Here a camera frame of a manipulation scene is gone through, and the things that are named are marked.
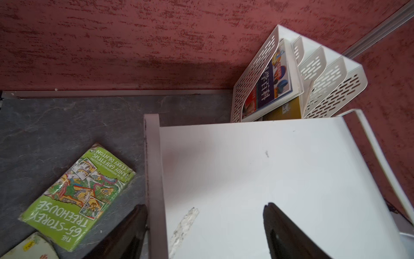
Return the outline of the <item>white three-tier bookshelf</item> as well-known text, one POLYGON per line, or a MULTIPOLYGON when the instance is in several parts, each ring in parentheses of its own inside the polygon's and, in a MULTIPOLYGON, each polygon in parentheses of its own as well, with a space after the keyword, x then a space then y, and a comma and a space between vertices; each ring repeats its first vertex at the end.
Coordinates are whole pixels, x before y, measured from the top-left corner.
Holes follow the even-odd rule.
POLYGON ((411 259, 343 116, 162 127, 144 116, 151 259, 411 259))

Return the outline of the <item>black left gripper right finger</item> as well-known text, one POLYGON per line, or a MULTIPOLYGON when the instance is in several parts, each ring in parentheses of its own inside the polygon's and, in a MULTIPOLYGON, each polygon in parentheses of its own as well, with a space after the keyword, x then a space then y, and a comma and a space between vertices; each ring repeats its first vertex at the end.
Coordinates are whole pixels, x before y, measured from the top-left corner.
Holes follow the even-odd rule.
POLYGON ((263 218, 271 258, 330 258, 274 203, 265 205, 263 218))

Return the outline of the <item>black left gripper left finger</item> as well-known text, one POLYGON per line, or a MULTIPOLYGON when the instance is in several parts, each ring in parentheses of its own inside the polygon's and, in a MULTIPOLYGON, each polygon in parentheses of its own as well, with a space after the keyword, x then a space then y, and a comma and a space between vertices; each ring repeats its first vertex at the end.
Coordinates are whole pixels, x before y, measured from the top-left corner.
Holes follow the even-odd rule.
POLYGON ((134 209, 84 258, 139 259, 147 231, 146 205, 134 209))

